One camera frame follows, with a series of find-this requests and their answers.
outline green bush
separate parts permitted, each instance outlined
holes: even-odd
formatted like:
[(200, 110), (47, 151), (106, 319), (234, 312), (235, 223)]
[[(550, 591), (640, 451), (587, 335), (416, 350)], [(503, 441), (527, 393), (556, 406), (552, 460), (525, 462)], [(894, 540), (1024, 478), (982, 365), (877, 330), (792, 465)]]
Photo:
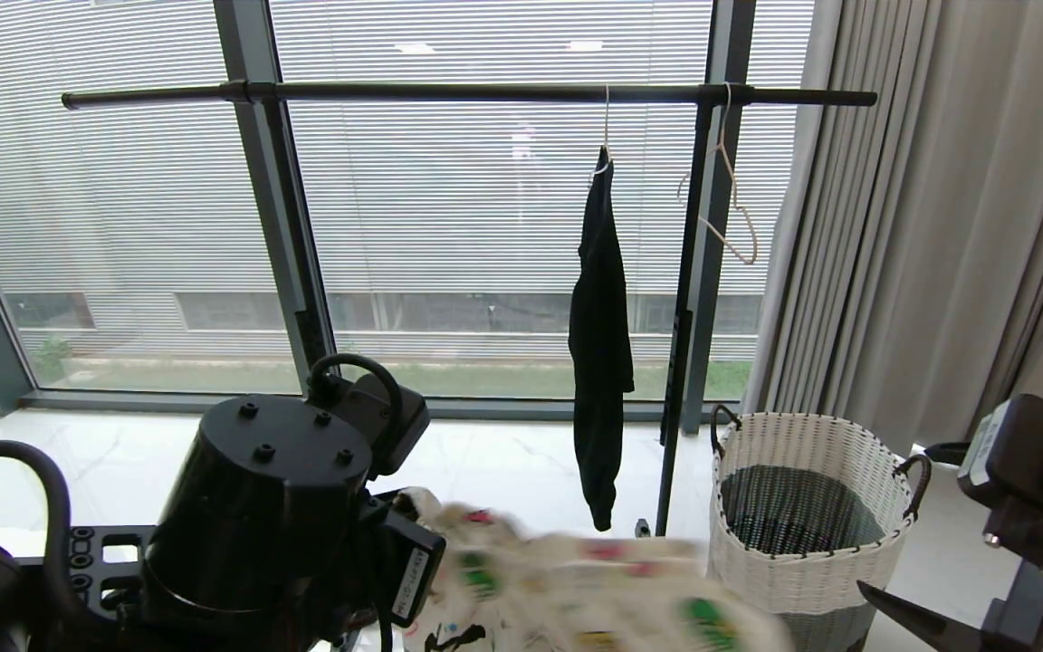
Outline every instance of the green bush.
[(66, 376), (63, 360), (71, 358), (73, 353), (70, 343), (67, 343), (63, 338), (47, 338), (43, 345), (38, 347), (38, 351), (30, 354), (31, 368), (33, 368), (38, 383), (46, 385), (54, 383), (54, 381), (62, 381)]

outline curtain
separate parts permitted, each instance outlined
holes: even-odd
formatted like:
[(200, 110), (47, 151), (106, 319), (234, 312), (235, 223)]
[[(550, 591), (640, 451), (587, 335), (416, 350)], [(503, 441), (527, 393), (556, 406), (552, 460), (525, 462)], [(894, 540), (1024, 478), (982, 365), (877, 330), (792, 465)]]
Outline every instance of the curtain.
[(960, 440), (1043, 335), (1043, 3), (819, 3), (746, 411)]

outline white marble floor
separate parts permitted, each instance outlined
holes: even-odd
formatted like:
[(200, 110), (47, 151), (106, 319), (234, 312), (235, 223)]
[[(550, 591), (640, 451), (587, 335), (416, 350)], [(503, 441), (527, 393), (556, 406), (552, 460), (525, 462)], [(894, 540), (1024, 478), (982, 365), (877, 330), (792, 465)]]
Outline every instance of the white marble floor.
[[(0, 418), (0, 438), (32, 442), (58, 462), (71, 487), (76, 525), (153, 524), (198, 416), (21, 411)], [(439, 421), (401, 472), (377, 490), (420, 485), (441, 500), (508, 511), (532, 533), (627, 537), (637, 518), (654, 524), (662, 449), (657, 427), (626, 429), (614, 529), (591, 527), (567, 424)], [(679, 445), (669, 535), (709, 536), (710, 449), (706, 433)], [(1017, 558), (980, 544), (986, 511), (938, 470), (890, 589), (925, 607), (980, 623), (989, 599), (1005, 593)], [(42, 488), (20, 463), (0, 461), (0, 546), (18, 556), (42, 552)], [(868, 649), (927, 649), (878, 619)]]

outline black horizontal rod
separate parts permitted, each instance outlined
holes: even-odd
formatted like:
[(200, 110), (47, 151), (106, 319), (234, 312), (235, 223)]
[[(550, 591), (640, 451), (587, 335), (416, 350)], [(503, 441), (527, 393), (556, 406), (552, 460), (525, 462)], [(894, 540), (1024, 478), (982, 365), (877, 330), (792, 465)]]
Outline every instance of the black horizontal rod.
[[(413, 100), (414, 102), (584, 102), (601, 104), (607, 98), (620, 104), (682, 104), (717, 106), (727, 103), (727, 86), (558, 86), (558, 83), (353, 83), (227, 81), (220, 86), (148, 88), (140, 91), (64, 93), (69, 108), (105, 104), (176, 102), (260, 102), (267, 99)], [(756, 88), (731, 83), (735, 104), (823, 104), (872, 106), (875, 93), (860, 91), (802, 91), (798, 88)]]

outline laundry basket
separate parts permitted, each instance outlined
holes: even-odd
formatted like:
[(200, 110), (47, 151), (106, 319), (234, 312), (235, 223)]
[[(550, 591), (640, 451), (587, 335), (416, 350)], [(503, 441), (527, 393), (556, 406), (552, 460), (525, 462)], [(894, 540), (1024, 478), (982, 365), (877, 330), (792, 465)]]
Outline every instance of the laundry basket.
[[(732, 420), (725, 444), (711, 432), (708, 577), (782, 618), (800, 652), (864, 649), (875, 608), (855, 582), (888, 585), (930, 479), (928, 459), (901, 462), (843, 418)], [(912, 490), (906, 474), (916, 463)]]

